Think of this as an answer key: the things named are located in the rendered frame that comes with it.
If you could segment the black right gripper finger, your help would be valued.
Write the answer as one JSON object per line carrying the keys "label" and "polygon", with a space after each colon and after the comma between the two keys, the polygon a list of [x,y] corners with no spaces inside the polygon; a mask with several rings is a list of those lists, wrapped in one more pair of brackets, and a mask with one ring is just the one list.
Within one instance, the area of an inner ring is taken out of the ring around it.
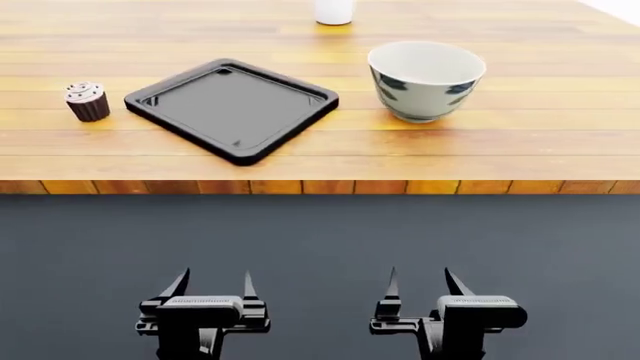
{"label": "black right gripper finger", "polygon": [[375,318],[380,320],[397,319],[400,317],[401,299],[395,267],[391,268],[389,284],[382,300],[377,302],[375,308]]}
{"label": "black right gripper finger", "polygon": [[445,281],[449,291],[449,298],[469,298],[475,296],[466,285],[448,268],[444,269]]}

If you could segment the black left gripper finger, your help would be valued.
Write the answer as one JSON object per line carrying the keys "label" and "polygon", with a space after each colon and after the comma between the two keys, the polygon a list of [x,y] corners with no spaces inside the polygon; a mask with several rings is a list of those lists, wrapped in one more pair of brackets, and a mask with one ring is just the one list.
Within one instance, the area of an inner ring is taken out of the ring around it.
{"label": "black left gripper finger", "polygon": [[183,296],[189,284],[190,269],[186,268],[173,283],[163,290],[158,296],[145,300],[139,304],[140,318],[145,319],[155,315],[156,308],[165,304],[175,296]]}
{"label": "black left gripper finger", "polygon": [[242,303],[245,320],[266,319],[266,303],[259,299],[249,271],[245,273]]}

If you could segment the black square tray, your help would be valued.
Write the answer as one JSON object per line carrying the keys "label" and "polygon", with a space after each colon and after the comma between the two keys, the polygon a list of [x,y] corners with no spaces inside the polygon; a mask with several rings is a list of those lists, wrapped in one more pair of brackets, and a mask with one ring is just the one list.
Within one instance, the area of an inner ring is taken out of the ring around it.
{"label": "black square tray", "polygon": [[216,59],[126,95],[127,110],[237,166],[262,161],[339,105],[336,92]]}

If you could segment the white bowl with blue pattern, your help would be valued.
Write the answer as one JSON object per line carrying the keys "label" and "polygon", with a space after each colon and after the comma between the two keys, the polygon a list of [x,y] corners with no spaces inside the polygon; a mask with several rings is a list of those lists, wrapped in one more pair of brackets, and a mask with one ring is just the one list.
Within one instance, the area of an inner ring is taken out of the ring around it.
{"label": "white bowl with blue pattern", "polygon": [[433,41],[382,44],[370,50],[367,62],[381,103],[412,123],[453,113],[487,71],[475,53]]}

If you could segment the chocolate cupcake with white frosting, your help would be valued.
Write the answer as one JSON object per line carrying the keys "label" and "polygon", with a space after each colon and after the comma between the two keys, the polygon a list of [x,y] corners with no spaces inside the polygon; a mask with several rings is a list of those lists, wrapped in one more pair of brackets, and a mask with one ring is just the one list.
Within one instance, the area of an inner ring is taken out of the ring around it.
{"label": "chocolate cupcake with white frosting", "polygon": [[97,122],[110,115],[110,107],[101,83],[84,81],[66,88],[65,102],[80,122]]}

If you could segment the white cylindrical cup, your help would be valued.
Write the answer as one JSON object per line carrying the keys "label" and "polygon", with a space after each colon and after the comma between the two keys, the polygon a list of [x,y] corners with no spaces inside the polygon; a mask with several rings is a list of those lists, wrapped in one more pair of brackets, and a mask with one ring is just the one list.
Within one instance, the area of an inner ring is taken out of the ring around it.
{"label": "white cylindrical cup", "polygon": [[355,0],[314,0],[314,18],[324,25],[346,25],[353,20],[355,4]]}

